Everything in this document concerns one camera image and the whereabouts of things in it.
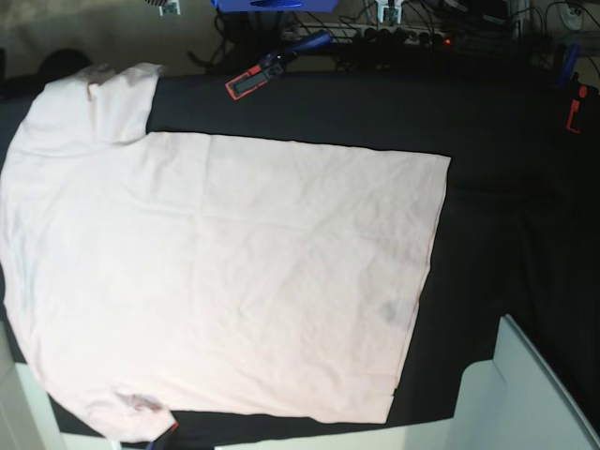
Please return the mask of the pink T-shirt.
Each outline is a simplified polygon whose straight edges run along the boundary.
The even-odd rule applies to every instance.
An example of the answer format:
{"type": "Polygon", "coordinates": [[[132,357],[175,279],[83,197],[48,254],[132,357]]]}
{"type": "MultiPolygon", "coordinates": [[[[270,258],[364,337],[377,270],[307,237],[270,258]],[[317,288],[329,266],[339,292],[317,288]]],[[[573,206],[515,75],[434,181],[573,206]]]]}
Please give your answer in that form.
{"type": "Polygon", "coordinates": [[[50,82],[8,147],[4,305],[37,382],[123,443],[176,411],[384,423],[449,158],[148,132],[158,74],[50,82]]]}

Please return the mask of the white power strip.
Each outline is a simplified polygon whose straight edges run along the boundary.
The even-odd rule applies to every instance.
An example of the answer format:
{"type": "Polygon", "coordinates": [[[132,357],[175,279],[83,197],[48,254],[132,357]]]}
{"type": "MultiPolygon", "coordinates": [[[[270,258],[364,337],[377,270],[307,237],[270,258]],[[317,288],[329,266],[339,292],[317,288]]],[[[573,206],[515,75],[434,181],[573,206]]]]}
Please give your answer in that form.
{"type": "Polygon", "coordinates": [[[453,34],[432,27],[339,22],[294,22],[284,28],[281,38],[284,41],[296,41],[320,31],[329,32],[336,44],[351,44],[362,40],[366,42],[393,41],[413,46],[451,48],[455,42],[453,34]]]}

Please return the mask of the blue plastic box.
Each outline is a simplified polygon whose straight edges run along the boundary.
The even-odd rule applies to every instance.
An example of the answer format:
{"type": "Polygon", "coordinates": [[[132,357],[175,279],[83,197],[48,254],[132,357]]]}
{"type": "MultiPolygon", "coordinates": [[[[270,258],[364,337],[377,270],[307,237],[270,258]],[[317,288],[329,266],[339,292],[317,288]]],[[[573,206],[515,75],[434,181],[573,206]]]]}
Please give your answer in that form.
{"type": "Polygon", "coordinates": [[[308,11],[331,12],[338,0],[214,0],[211,5],[223,12],[308,11]]]}

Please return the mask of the blue handled clamp, red jaw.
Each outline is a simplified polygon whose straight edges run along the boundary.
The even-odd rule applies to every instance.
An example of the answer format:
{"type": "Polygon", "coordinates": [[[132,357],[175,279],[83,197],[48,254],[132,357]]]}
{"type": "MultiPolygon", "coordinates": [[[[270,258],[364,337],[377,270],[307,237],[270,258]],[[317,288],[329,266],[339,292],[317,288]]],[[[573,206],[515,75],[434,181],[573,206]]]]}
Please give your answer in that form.
{"type": "Polygon", "coordinates": [[[228,81],[225,84],[226,90],[233,100],[239,100],[281,76],[286,66],[297,59],[301,53],[318,49],[332,41],[328,31],[320,31],[294,42],[281,51],[270,52],[256,65],[228,81]]]}

